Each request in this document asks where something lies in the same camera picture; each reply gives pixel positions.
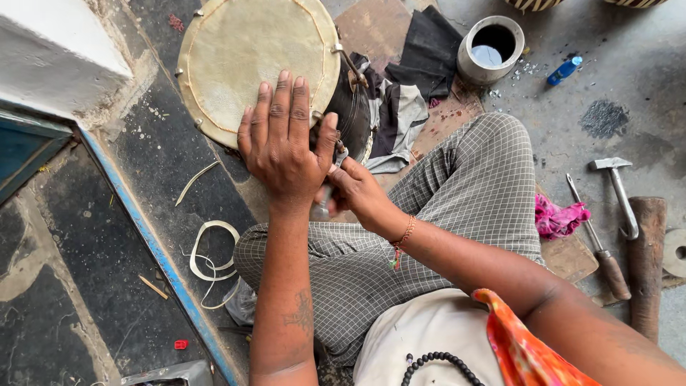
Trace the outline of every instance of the white wall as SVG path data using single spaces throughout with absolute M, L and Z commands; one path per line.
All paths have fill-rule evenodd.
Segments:
M 0 98 L 73 116 L 132 73 L 84 0 L 0 1 Z

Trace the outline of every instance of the wooden log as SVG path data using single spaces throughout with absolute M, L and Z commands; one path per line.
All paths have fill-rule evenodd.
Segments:
M 629 205 L 639 225 L 639 237 L 626 242 L 631 326 L 657 344 L 667 201 L 661 197 L 631 197 Z

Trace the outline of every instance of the person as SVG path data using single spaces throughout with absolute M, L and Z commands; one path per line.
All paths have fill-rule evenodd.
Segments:
M 337 122 L 324 117 L 311 151 L 308 82 L 284 70 L 240 125 L 270 215 L 234 253 L 258 292 L 251 385 L 316 385 L 314 335 L 355 365 L 356 385 L 686 384 L 676 361 L 545 268 L 519 121 L 475 118 L 388 195 L 354 160 L 332 166 Z M 309 223 L 325 177 L 339 190 L 331 211 L 359 224 Z

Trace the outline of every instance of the blue bottle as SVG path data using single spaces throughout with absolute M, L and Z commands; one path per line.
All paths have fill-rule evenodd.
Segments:
M 564 62 L 557 70 L 550 74 L 548 83 L 554 86 L 555 84 L 562 82 L 576 70 L 576 66 L 580 65 L 582 61 L 583 59 L 581 59 L 581 56 L 574 56 L 571 60 Z

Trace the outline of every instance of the white shirt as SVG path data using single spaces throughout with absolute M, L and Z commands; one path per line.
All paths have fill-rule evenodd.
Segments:
M 384 312 L 372 325 L 359 353 L 356 386 L 399 386 L 414 360 L 429 352 L 450 352 L 486 386 L 504 386 L 486 336 L 488 307 L 464 292 L 446 288 L 416 297 Z M 433 360 L 412 375 L 411 386 L 469 386 L 457 366 Z

